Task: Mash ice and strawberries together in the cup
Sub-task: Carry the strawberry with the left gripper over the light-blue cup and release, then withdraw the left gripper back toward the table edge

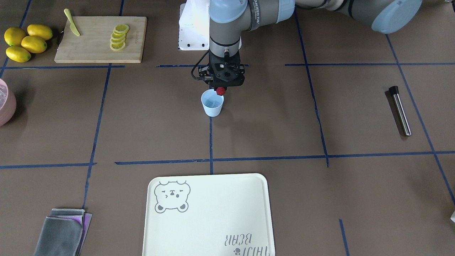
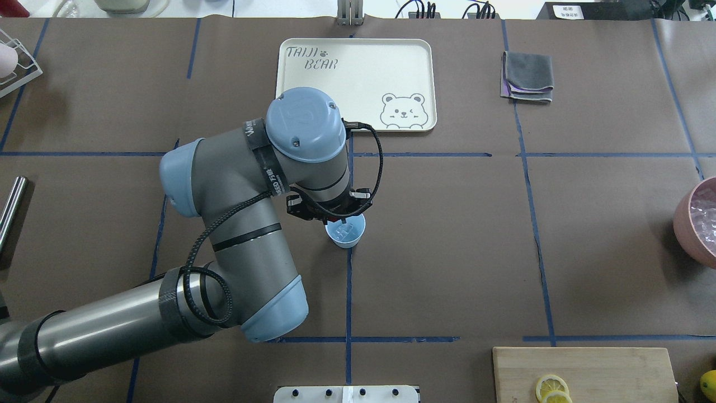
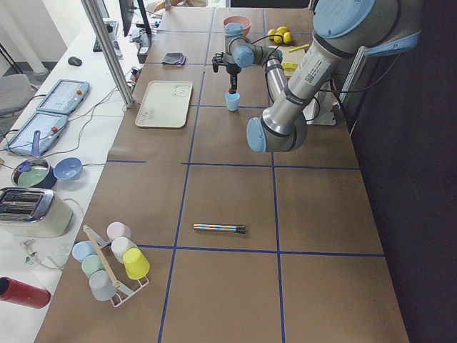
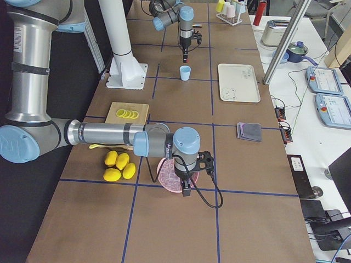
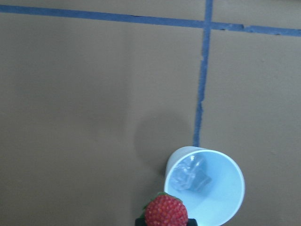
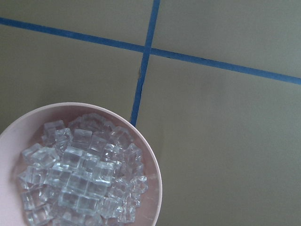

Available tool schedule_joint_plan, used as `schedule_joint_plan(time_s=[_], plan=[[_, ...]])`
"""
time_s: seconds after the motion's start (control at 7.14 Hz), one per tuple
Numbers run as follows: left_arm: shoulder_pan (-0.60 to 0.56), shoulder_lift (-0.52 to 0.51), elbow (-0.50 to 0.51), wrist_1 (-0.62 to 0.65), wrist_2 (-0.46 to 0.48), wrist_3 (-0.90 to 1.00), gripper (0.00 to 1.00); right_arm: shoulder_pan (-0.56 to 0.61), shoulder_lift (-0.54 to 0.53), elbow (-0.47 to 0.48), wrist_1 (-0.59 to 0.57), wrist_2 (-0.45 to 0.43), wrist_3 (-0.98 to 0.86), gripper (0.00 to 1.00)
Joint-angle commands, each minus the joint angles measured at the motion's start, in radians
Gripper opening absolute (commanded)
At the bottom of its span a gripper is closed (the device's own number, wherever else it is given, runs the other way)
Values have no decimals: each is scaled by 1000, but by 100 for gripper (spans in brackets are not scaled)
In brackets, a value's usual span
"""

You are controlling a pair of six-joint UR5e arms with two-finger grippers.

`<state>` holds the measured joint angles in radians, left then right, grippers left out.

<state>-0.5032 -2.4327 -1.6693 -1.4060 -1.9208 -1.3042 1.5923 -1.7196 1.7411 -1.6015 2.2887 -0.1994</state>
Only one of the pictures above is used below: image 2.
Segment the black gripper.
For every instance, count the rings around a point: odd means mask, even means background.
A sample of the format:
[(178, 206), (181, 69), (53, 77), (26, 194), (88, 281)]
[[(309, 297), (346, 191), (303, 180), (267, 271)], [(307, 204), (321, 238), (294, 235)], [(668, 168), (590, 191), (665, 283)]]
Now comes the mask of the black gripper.
[(286, 211), (305, 221), (337, 222), (363, 214), (373, 206), (374, 194), (369, 188), (347, 187), (342, 194), (327, 201), (317, 201), (304, 189), (292, 187), (286, 197)]

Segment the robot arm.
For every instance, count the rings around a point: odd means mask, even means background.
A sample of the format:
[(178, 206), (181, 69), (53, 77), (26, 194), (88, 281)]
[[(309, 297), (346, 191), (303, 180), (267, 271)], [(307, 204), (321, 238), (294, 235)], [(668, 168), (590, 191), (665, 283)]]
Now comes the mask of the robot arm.
[(2, 401), (31, 401), (87, 373), (239, 326), (252, 342), (296, 329), (309, 312), (271, 197), (322, 224), (360, 216), (378, 186), (354, 189), (347, 141), (373, 126), (345, 121), (322, 90), (297, 87), (264, 118), (163, 156), (169, 203), (204, 232), (186, 261), (135, 288), (28, 324), (2, 324)]

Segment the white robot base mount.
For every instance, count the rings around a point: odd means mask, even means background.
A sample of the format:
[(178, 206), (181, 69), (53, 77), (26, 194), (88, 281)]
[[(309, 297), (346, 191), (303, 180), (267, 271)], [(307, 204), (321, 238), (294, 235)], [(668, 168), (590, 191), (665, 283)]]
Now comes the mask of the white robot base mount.
[(411, 385), (337, 385), (280, 387), (274, 402), (420, 402)]

